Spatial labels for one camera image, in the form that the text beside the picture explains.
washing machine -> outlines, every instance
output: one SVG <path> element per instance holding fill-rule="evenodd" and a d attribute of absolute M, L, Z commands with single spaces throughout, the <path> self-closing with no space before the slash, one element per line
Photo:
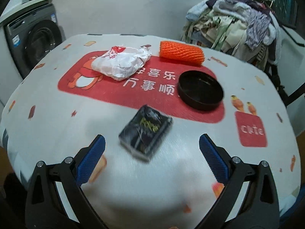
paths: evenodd
<path fill-rule="evenodd" d="M 53 4 L 39 6 L 5 26 L 7 43 L 24 79 L 51 50 L 62 43 Z"/>

pile of clothes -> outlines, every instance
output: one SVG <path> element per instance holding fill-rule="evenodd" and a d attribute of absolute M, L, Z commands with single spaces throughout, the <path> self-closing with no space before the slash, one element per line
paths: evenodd
<path fill-rule="evenodd" d="M 254 0 L 205 0 L 186 15 L 181 40 L 232 55 L 264 69 L 277 65 L 281 31 L 272 11 Z"/>

washing machine door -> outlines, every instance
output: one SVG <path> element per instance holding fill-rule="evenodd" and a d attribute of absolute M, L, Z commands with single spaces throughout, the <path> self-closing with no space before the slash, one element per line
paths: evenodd
<path fill-rule="evenodd" d="M 51 50 L 62 43 L 60 30 L 51 20 L 38 22 L 29 32 L 25 44 L 27 65 L 33 69 Z"/>

floor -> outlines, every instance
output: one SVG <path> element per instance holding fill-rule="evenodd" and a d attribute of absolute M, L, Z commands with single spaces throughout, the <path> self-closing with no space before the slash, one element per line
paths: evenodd
<path fill-rule="evenodd" d="M 3 185 L 7 174 L 12 172 L 13 169 L 10 165 L 9 159 L 7 158 L 6 151 L 0 147 L 0 186 Z"/>

small black package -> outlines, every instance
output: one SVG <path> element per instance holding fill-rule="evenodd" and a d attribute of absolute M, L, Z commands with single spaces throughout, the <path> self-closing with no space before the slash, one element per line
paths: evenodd
<path fill-rule="evenodd" d="M 150 160 L 172 122 L 172 117 L 144 105 L 119 134 L 119 139 L 132 155 Z"/>

